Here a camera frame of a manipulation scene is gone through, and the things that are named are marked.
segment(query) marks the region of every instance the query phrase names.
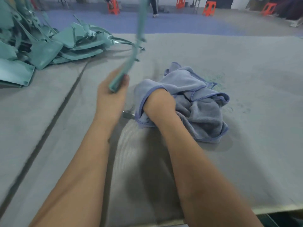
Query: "blue microfiber towel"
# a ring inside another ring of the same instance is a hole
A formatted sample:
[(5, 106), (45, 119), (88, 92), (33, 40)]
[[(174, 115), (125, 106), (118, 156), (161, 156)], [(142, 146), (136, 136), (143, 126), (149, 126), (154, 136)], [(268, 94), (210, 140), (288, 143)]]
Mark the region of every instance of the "blue microfiber towel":
[(155, 127), (143, 111), (148, 96), (158, 88), (167, 90), (176, 100), (176, 113), (196, 141), (218, 143), (227, 132), (220, 108), (229, 96), (212, 90), (216, 83), (199, 77), (192, 68), (173, 62), (161, 81), (143, 80), (134, 90), (135, 119), (140, 128)]

